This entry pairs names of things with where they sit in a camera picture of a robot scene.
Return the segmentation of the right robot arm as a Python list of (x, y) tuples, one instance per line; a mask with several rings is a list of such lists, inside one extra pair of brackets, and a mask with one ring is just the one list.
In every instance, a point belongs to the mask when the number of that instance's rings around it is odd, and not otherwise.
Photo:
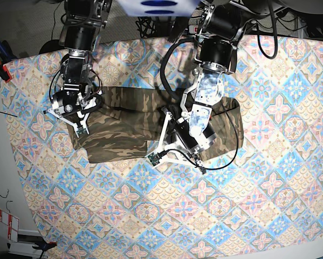
[(70, 125), (76, 136), (88, 133), (90, 113), (102, 105), (103, 84), (93, 69), (92, 52), (107, 24), (111, 1), (64, 1), (59, 44), (68, 50), (49, 87), (51, 107), (44, 111)]

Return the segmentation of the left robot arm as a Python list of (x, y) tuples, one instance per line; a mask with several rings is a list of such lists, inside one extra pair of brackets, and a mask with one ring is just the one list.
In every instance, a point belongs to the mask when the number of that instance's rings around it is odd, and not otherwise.
[[(200, 153), (216, 141), (211, 123), (212, 108), (222, 102), (223, 74), (232, 74), (237, 68), (237, 46), (246, 28), (258, 27), (253, 21), (270, 16), (274, 38), (277, 37), (274, 8), (271, 1), (224, 1), (221, 4), (203, 2), (200, 23), (192, 38), (177, 40), (167, 51), (160, 68), (162, 85), (177, 104), (163, 107), (165, 114), (156, 148), (147, 154), (157, 167), (163, 162), (193, 165), (202, 173)], [(181, 96), (167, 82), (166, 64), (174, 50), (183, 43), (193, 43), (194, 81)]]

